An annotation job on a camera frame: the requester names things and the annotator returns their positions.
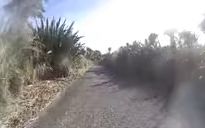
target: sky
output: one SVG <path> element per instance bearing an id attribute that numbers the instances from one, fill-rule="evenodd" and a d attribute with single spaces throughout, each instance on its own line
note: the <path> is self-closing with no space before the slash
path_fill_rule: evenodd
<path id="1" fill-rule="evenodd" d="M 45 13 L 75 21 L 82 42 L 103 53 L 143 41 L 151 32 L 165 45 L 163 33 L 173 28 L 196 32 L 203 41 L 198 25 L 204 14 L 205 0 L 49 0 Z"/>

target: vegetation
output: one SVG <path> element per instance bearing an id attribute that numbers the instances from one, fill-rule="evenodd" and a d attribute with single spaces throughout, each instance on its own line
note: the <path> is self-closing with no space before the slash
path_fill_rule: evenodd
<path id="1" fill-rule="evenodd" d="M 41 0 L 12 0 L 3 9 L 10 15 L 0 13 L 0 119 L 18 127 L 45 108 L 67 86 L 65 82 L 99 61 L 101 53 L 87 51 L 82 36 L 73 31 L 74 23 L 44 18 Z M 35 25 L 29 23 L 33 17 L 38 21 Z M 57 78 L 67 80 L 52 81 L 50 86 L 40 81 Z M 49 98 L 39 99 L 42 95 Z"/>
<path id="2" fill-rule="evenodd" d="M 152 83 L 170 94 L 182 81 L 205 79 L 205 45 L 190 31 L 167 31 L 170 45 L 161 46 L 151 33 L 144 43 L 134 41 L 105 55 L 103 64 L 117 75 Z"/>

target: paved path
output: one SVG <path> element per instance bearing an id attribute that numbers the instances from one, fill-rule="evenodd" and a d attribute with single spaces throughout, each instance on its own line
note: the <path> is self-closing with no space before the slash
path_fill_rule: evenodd
<path id="1" fill-rule="evenodd" d="M 101 66 L 93 67 L 62 94 L 34 128 L 157 128 L 162 102 L 143 89 L 123 88 Z"/>

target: green shrub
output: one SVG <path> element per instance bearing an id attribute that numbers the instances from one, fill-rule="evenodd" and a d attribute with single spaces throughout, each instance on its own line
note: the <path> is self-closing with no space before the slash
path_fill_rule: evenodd
<path id="1" fill-rule="evenodd" d="M 48 65 L 52 67 L 53 74 L 67 76 L 69 65 L 73 58 L 80 54 L 83 44 L 79 42 L 82 38 L 78 31 L 73 32 L 73 24 L 66 25 L 48 18 L 40 19 L 40 24 L 33 29 L 34 41 L 30 50 L 34 56 L 34 66 Z"/>

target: spiky plant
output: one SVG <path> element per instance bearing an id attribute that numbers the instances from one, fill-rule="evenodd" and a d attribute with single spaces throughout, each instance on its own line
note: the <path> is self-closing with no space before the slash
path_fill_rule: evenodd
<path id="1" fill-rule="evenodd" d="M 41 52 L 37 63 L 47 63 L 54 70 L 65 70 L 67 74 L 67 61 L 79 54 L 83 44 L 79 42 L 82 38 L 78 36 L 78 31 L 73 32 L 73 25 L 66 24 L 66 20 L 62 22 L 61 18 L 50 21 L 48 18 L 41 18 L 40 22 L 36 22 L 33 28 L 34 41 L 33 46 Z"/>

